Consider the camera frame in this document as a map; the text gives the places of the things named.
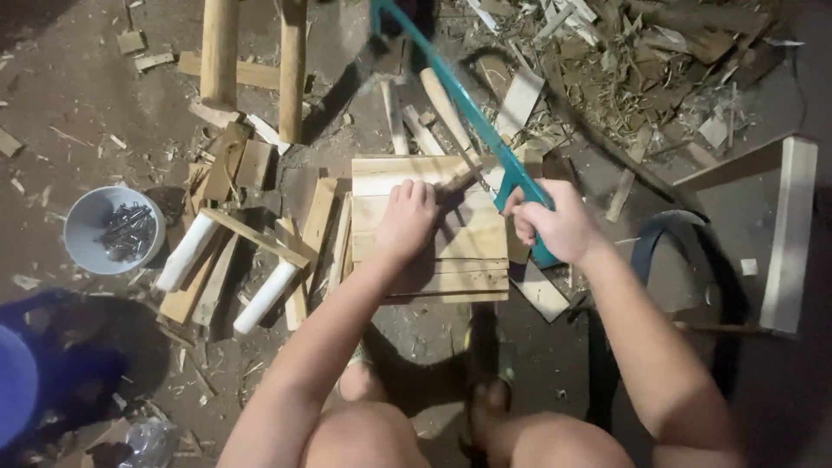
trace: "white pvc pipe piece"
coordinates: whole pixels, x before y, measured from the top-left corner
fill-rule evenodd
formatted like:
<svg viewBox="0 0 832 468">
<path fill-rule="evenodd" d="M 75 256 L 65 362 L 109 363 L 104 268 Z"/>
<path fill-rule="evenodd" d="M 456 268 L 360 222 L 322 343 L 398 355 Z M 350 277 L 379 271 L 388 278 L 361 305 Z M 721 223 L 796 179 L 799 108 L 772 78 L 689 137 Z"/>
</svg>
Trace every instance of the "white pvc pipe piece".
<svg viewBox="0 0 832 468">
<path fill-rule="evenodd" d="M 249 305 L 237 316 L 237 320 L 234 321 L 234 329 L 244 335 L 249 334 L 265 313 L 275 305 L 278 298 L 283 295 L 289 282 L 292 281 L 297 272 L 297 266 L 287 261 L 281 261 L 263 283 L 263 286 L 260 287 L 260 290 L 257 291 L 257 294 L 251 298 Z"/>
<path fill-rule="evenodd" d="M 170 256 L 167 257 L 165 268 L 156 278 L 156 287 L 166 292 L 179 291 L 182 282 L 194 267 L 196 260 L 208 246 L 220 223 L 211 220 L 200 213 L 191 223 L 188 232 L 182 237 Z"/>
</svg>

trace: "white bowl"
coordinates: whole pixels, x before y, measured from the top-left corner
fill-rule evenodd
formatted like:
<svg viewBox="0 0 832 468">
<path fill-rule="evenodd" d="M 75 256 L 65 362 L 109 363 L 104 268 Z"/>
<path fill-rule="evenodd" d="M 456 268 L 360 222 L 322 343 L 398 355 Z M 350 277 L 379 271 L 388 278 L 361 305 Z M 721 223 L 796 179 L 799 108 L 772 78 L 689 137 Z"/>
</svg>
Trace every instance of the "white bowl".
<svg viewBox="0 0 832 468">
<path fill-rule="evenodd" d="M 129 207 L 137 202 L 151 208 L 156 222 L 156 236 L 144 257 L 135 261 L 113 261 L 106 249 L 95 240 L 106 231 L 107 218 L 122 203 Z M 69 210 L 63 225 L 63 241 L 72 260 L 81 268 L 98 275 L 117 275 L 144 266 L 159 253 L 165 243 L 165 217 L 148 197 L 127 187 L 101 187 L 78 199 Z"/>
</svg>

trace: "hand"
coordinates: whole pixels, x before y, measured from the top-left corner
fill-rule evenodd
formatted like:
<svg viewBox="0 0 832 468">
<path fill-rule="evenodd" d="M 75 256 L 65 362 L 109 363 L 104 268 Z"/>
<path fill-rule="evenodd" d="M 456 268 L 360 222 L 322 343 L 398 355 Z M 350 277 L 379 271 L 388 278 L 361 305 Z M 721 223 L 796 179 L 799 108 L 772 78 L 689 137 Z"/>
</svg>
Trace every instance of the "hand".
<svg viewBox="0 0 832 468">
<path fill-rule="evenodd" d="M 514 228 L 524 244 L 533 246 L 534 233 L 539 232 L 554 256 L 580 264 L 589 251 L 607 243 L 571 183 L 546 179 L 537 179 L 537 183 L 555 201 L 554 212 L 540 203 L 523 203 L 526 197 L 520 187 L 508 197 L 503 210 L 504 216 L 514 215 Z"/>
<path fill-rule="evenodd" d="M 380 256 L 402 265 L 421 251 L 433 234 L 439 208 L 433 185 L 405 179 L 393 187 L 387 209 L 375 228 L 375 246 Z"/>
</svg>

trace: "foot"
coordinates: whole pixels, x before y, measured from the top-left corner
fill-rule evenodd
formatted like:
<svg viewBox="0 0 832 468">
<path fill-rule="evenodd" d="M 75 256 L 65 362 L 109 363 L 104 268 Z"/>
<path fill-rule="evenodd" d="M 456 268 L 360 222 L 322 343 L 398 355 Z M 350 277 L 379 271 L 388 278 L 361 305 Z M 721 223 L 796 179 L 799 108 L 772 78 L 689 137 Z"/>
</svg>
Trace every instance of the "foot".
<svg viewBox="0 0 832 468">
<path fill-rule="evenodd" d="M 354 362 L 344 369 L 338 393 L 344 401 L 387 401 L 387 392 L 367 361 Z"/>
<path fill-rule="evenodd" d="M 471 436 L 473 444 L 483 450 L 493 429 L 508 418 L 511 391 L 502 379 L 479 384 L 471 400 Z"/>
</svg>

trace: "leg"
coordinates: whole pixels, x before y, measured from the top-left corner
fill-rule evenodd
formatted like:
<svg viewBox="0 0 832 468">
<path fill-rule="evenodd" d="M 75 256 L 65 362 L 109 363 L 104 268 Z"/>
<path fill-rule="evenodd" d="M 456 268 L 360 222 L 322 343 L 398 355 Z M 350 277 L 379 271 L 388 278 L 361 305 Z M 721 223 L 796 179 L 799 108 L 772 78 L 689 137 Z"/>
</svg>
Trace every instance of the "leg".
<svg viewBox="0 0 832 468">
<path fill-rule="evenodd" d="M 508 389 L 498 381 L 478 387 L 471 407 L 473 436 L 490 468 L 634 467 L 605 431 L 570 416 L 541 413 L 509 418 Z"/>
<path fill-rule="evenodd" d="M 429 468 L 407 416 L 385 403 L 384 386 L 365 362 L 347 367 L 339 393 L 345 403 L 321 415 L 306 446 L 306 468 Z"/>
</svg>

